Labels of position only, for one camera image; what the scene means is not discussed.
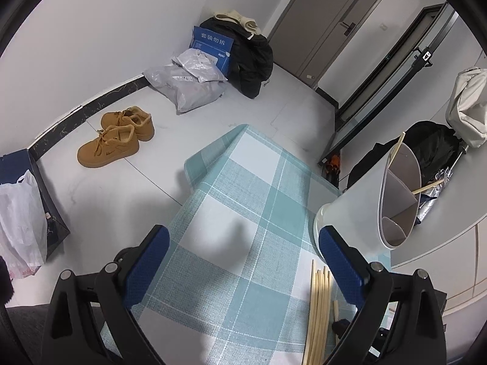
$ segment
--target tablecloth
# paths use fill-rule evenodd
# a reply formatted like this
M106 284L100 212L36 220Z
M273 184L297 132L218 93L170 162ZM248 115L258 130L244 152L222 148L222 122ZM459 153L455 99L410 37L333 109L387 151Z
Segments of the tablecloth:
M249 125L184 171L193 194L168 226L170 248L132 314L168 365L301 364L311 262L324 265L313 220L340 191ZM390 265L387 255L378 260ZM336 284L332 299L351 320L354 307ZM331 323L328 333L327 353Z

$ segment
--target floor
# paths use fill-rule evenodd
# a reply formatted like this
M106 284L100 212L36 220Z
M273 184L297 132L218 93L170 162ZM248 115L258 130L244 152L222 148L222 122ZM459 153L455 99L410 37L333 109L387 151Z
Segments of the floor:
M99 169L81 166L76 152L97 137L101 116L134 105L152 114L154 138L126 159ZM229 85L217 101L177 115L165 96L146 87L91 116L38 161L71 234L36 275L13 281L9 306L48 303L64 269L98 272L119 250L138 245L154 224L169 224L190 195L184 161L242 123L319 174L317 160L334 132L334 108L274 66L270 82L254 100Z

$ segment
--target screw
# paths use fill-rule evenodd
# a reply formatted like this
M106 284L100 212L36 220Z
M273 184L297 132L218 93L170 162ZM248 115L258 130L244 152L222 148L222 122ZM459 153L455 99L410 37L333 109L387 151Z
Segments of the screw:
M384 270L384 265L380 262L371 262L370 267L372 270L375 270L376 272L381 272Z
M63 270L61 272L61 280L67 280L71 276L71 270Z
M105 266L105 272L107 273L113 273L117 269L118 269L118 265L115 262L110 262Z
M418 276L423 278L423 279L428 277L428 272L426 272L426 270L418 269L418 270L416 270L416 272L418 273Z

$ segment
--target black furry object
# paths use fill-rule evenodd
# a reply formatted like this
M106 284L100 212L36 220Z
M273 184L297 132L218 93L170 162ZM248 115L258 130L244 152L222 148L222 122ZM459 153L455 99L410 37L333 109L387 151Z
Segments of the black furry object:
M14 287L10 281L7 264L0 256L0 303L6 304L14 296Z

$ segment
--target brown shoe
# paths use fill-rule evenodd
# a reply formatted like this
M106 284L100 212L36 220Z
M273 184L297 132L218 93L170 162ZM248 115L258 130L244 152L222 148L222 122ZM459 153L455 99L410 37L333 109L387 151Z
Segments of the brown shoe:
M109 126L105 130L98 130L98 133L97 139L87 142L78 150L78 162L85 167L105 166L139 150L139 141L132 125Z
M107 112L101 117L101 127L106 129L110 125L133 125L135 134L140 141L149 141L154 137L154 125L152 116L137 106L127 108L124 111Z

